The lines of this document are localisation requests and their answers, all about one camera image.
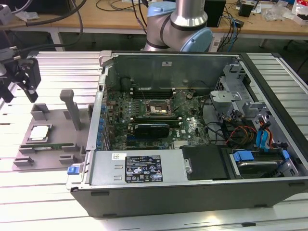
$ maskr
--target aluminum extrusion table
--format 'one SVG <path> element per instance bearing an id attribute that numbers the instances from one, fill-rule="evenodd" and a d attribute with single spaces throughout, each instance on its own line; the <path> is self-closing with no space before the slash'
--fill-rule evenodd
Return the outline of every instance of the aluminum extrusion table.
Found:
<path id="1" fill-rule="evenodd" d="M 64 102 L 59 98 L 62 89 L 74 90 L 74 101 L 79 108 L 93 103 L 100 74 L 98 56 L 99 52 L 41 52 L 37 59 L 42 82 L 36 103 L 46 103 L 50 109 L 64 109 Z M 306 85 L 281 58 L 256 53 L 249 56 L 308 138 Z M 308 192 L 294 195 L 274 208 L 91 218 L 66 189 L 66 170 L 11 171 L 13 158 L 32 118 L 32 104 L 24 92 L 17 86 L 11 88 L 15 98 L 0 109 L 0 230 L 276 231 L 308 227 Z M 243 223 L 255 226 L 246 227 Z"/>

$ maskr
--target power supply label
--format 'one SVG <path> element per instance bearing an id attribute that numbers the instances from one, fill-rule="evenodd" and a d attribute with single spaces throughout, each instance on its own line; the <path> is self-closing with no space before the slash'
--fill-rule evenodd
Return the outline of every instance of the power supply label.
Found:
<path id="1" fill-rule="evenodd" d="M 126 183 L 162 182 L 163 171 L 160 155 L 127 156 L 125 158 Z"/>

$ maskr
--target blue plastic tab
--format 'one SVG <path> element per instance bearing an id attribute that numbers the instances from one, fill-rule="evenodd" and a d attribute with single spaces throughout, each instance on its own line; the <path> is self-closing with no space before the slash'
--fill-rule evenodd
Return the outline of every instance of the blue plastic tab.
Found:
<path id="1" fill-rule="evenodd" d="M 67 169 L 68 175 L 78 175 L 79 174 L 79 166 L 71 166 Z"/>
<path id="2" fill-rule="evenodd" d="M 269 149 L 266 148 L 266 141 L 268 140 L 268 136 L 269 136 L 269 134 L 264 131 L 263 134 L 262 134 L 260 148 L 263 149 L 265 152 L 269 151 Z"/>
<path id="3" fill-rule="evenodd" d="M 259 130 L 258 133 L 257 133 L 256 145 L 257 145 L 258 148 L 260 147 L 260 144 L 261 144 L 261 136 L 262 136 L 262 133 L 263 133 L 262 130 Z"/>
<path id="4" fill-rule="evenodd" d="M 254 156 L 251 151 L 237 151 L 233 154 L 236 162 L 244 160 L 254 160 Z"/>
<path id="5" fill-rule="evenodd" d="M 106 106 L 105 106 L 105 105 L 102 105 L 102 106 L 101 106 L 101 111 L 102 111 L 102 112 L 106 112 Z"/>
<path id="6" fill-rule="evenodd" d="M 290 159 L 290 155 L 289 155 L 289 153 L 288 153 L 287 150 L 283 150 L 283 151 L 282 151 L 282 154 L 283 154 L 283 156 L 284 156 L 284 158 L 285 158 L 286 160 Z"/>
<path id="7" fill-rule="evenodd" d="M 205 52 L 211 44 L 213 33 L 208 27 L 194 33 L 182 46 L 180 51 Z"/>
<path id="8" fill-rule="evenodd" d="M 175 2 L 160 1 L 149 6 L 148 17 L 172 13 L 175 10 Z"/>

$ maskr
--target desk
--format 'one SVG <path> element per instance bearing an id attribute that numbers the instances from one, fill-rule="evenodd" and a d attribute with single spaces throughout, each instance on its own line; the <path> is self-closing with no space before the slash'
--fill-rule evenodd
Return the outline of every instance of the desk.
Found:
<path id="1" fill-rule="evenodd" d="M 138 26 L 133 12 L 106 12 L 97 9 L 96 0 L 88 0 L 81 8 L 80 13 L 84 24 L 84 33 L 112 33 L 112 34 L 144 34 Z M 107 0 L 102 0 L 100 7 L 111 9 Z M 116 3 L 118 7 L 127 7 L 129 3 Z M 274 21 L 266 22 L 261 14 L 251 14 L 249 18 L 240 17 L 238 11 L 229 8 L 229 12 L 243 22 L 245 22 L 239 37 L 257 38 L 257 39 L 298 39 L 308 40 L 308 26 L 300 26 L 296 22 L 285 19 L 284 22 Z M 142 6 L 143 15 L 147 15 L 147 9 Z M 40 15 L 44 17 L 53 17 L 50 15 Z M 24 23 L 14 20 L 11 30 L 22 31 L 48 31 L 51 34 L 54 43 L 61 42 L 60 32 L 79 32 L 79 22 L 77 15 L 74 14 L 64 20 L 40 27 L 21 27 Z M 229 24 L 226 19 L 222 19 L 218 28 L 211 28 L 213 31 L 213 40 L 210 51 L 217 51 L 219 42 L 229 31 Z M 57 51 L 63 51 L 63 48 L 57 48 Z"/>

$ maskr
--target electronic equipment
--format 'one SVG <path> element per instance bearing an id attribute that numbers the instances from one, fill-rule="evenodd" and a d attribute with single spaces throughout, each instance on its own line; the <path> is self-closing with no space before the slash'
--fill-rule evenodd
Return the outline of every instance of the electronic equipment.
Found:
<path id="1" fill-rule="evenodd" d="M 212 31 L 206 27 L 208 16 L 204 5 L 205 0 L 151 4 L 147 15 L 147 42 L 143 50 L 206 51 L 212 41 Z"/>
<path id="2" fill-rule="evenodd" d="M 0 79 L 7 79 L 21 87 L 28 99 L 34 103 L 38 98 L 36 89 L 41 81 L 39 64 L 35 58 L 23 59 L 17 47 L 0 50 Z M 11 91 L 0 82 L 0 97 L 9 103 L 13 99 Z"/>
<path id="3" fill-rule="evenodd" d="M 252 1 L 241 1 L 241 5 L 239 9 L 239 16 L 249 17 L 254 7 L 255 7 L 255 3 Z"/>
<path id="4" fill-rule="evenodd" d="M 226 0 L 206 0 L 204 5 L 204 11 L 206 12 L 207 27 L 219 27 L 221 16 L 223 14 Z"/>
<path id="5" fill-rule="evenodd" d="M 268 207 L 308 188 L 308 141 L 248 55 L 99 63 L 87 155 L 67 182 L 90 216 Z"/>
<path id="6" fill-rule="evenodd" d="M 26 2 L 27 0 L 0 0 L 0 4 L 7 4 L 11 11 L 15 11 L 15 8 L 21 8 L 25 5 Z M 32 3 L 27 7 L 26 11 L 62 15 L 71 11 L 72 8 L 73 7 L 70 0 L 33 0 Z"/>
<path id="7" fill-rule="evenodd" d="M 0 26 L 7 25 L 13 19 L 13 14 L 7 5 L 0 5 Z"/>

